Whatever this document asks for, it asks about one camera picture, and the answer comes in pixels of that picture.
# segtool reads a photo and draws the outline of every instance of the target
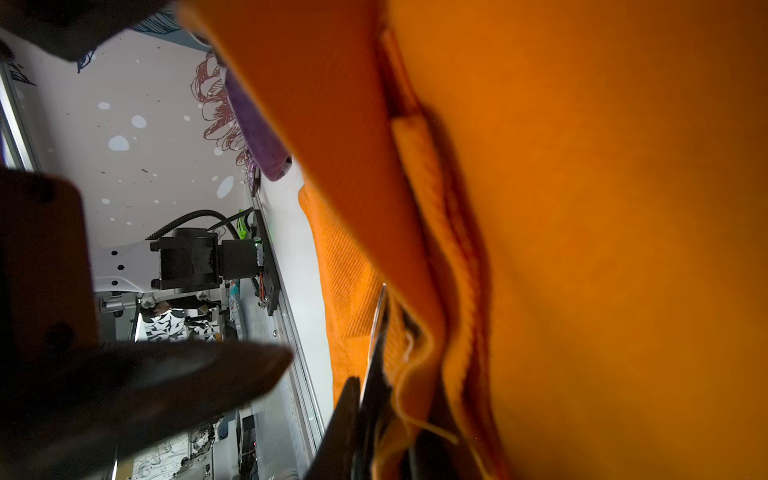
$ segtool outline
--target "orange fabric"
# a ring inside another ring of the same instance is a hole
[[[409,361],[396,375],[387,373],[394,410],[423,422],[438,382],[445,321],[389,129],[373,41],[377,6],[360,0],[187,0],[179,16],[226,58],[302,162],[305,177],[419,326]],[[397,455],[418,430],[406,423]]]
[[[346,379],[366,376],[382,281],[310,182],[299,192],[299,204],[310,221],[317,250],[335,405]]]
[[[488,253],[515,472],[766,472],[766,4],[389,5]]]
[[[488,478],[768,471],[768,6],[390,0],[427,119],[391,124],[374,6],[186,20],[419,326],[376,477],[439,365]]]

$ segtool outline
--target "purple cloth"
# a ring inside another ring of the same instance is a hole
[[[227,90],[232,111],[243,131],[245,145],[251,156],[264,173],[264,177],[272,181],[279,180],[285,175],[286,169],[283,167],[290,153],[272,131],[270,124],[261,116],[259,109],[231,70],[227,72],[227,78],[224,80],[224,89]]]

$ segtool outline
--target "red flower drawing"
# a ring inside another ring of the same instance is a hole
[[[203,118],[213,124],[203,132],[206,140],[215,140],[221,150],[237,151],[237,164],[244,165],[250,156],[245,145],[243,132],[235,120],[219,62],[209,51],[205,61],[197,66],[197,75],[190,85],[192,95],[203,105]]]

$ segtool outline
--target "green object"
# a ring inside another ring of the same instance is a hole
[[[245,240],[248,237],[248,229],[245,227],[245,217],[240,217],[237,219],[237,234],[240,235],[241,240]]]

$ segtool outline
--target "white wall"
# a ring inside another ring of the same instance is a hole
[[[231,215],[242,207],[239,195],[217,196],[229,176],[238,186],[242,168],[235,164],[237,152],[214,153],[216,142],[203,138],[213,122],[203,119],[190,90],[204,52],[123,31],[100,46],[78,73],[74,63],[2,37],[36,83],[14,82],[35,151],[47,172],[79,188],[91,248],[143,240],[192,210]],[[109,108],[99,108],[102,102]],[[135,127],[135,115],[147,126]],[[118,135],[129,150],[109,148],[109,140]]]
[[[333,414],[333,374],[317,252],[310,223],[299,206],[303,185],[300,165],[294,161],[277,182],[262,179],[260,199],[320,413],[327,425]]]

